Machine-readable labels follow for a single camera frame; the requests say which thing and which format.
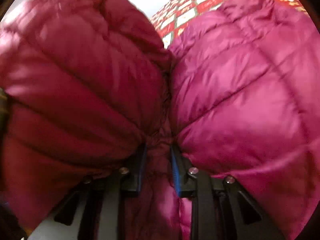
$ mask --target black metal frame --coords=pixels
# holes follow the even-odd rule
[[[122,198],[139,195],[146,154],[146,145],[142,144],[127,159],[125,168],[103,179],[84,178],[28,239],[124,239]]]
[[[232,176],[224,180],[192,167],[171,147],[178,196],[192,198],[190,240],[285,240],[266,212]]]

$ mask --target bolt head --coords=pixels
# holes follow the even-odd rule
[[[191,168],[189,169],[189,173],[190,173],[190,174],[197,174],[198,172],[199,172],[199,169],[196,168],[196,167],[191,167]]]
[[[119,172],[120,172],[122,175],[126,175],[126,174],[128,174],[130,171],[129,171],[128,168],[122,167],[122,168],[119,169]]]
[[[232,177],[232,176],[227,176],[227,177],[225,178],[225,180],[226,180],[226,182],[227,182],[228,184],[233,184],[233,183],[236,182],[236,179],[235,179],[234,177]]]

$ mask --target black bracket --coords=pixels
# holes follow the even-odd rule
[[[28,240],[124,239],[122,198],[139,195],[146,155],[146,145],[142,144],[123,168],[107,178],[85,177]]]
[[[211,178],[171,147],[179,197],[192,198],[190,240],[285,240],[253,197],[232,176]]]

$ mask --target magenta sleeping bag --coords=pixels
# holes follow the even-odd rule
[[[320,35],[273,0],[227,0],[168,50],[127,0],[31,0],[0,30],[11,97],[2,179],[35,228],[84,176],[107,176],[146,142],[127,240],[188,240],[191,202],[169,145],[232,174],[294,240],[320,200]]]

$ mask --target quilted nylon fabric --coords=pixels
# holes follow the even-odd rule
[[[235,176],[294,239],[320,196],[316,27],[273,0],[228,0],[169,50],[170,121],[184,155]]]
[[[198,168],[237,177],[294,239],[320,196],[311,20],[272,0],[228,0],[163,46],[127,0],[32,0],[1,29],[0,87],[12,101],[2,176],[20,223],[36,227],[85,175],[107,176],[147,142],[126,239],[187,240],[175,140]]]
[[[127,0],[18,10],[0,39],[12,100],[2,167],[10,207],[34,228],[85,175],[108,175],[159,131],[171,54]]]

